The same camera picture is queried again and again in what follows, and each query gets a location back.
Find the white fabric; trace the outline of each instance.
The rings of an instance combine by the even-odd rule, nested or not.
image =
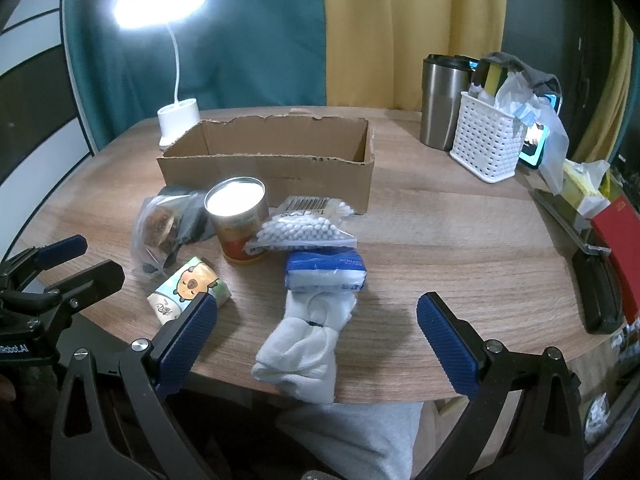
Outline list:
[[[334,402],[335,345],[355,304],[351,291],[287,292],[284,318],[258,351],[251,374],[297,399]]]
[[[289,410],[276,426],[347,480],[409,480],[421,402]]]

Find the barcode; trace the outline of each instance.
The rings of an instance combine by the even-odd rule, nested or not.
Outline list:
[[[320,211],[326,207],[328,198],[321,198],[318,196],[297,196],[285,209],[285,212],[289,211]]]

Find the cardboard box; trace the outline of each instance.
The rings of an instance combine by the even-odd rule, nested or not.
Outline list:
[[[200,121],[158,157],[168,186],[209,189],[254,176],[266,186],[269,206],[289,195],[328,196],[360,214],[369,205],[373,163],[366,119],[300,115]]]

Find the black tumbler lid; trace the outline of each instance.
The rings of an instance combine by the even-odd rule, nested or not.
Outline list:
[[[470,58],[463,56],[445,56],[444,54],[429,54],[424,60],[425,63],[430,63],[438,66],[445,66],[447,68],[453,68],[455,70],[463,70],[465,72],[471,72],[469,66]]]

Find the tin can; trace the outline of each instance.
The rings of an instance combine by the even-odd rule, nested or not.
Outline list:
[[[262,256],[244,252],[244,245],[269,216],[266,190],[257,178],[237,176],[214,186],[204,205],[211,215],[225,258],[235,264],[251,263]]]

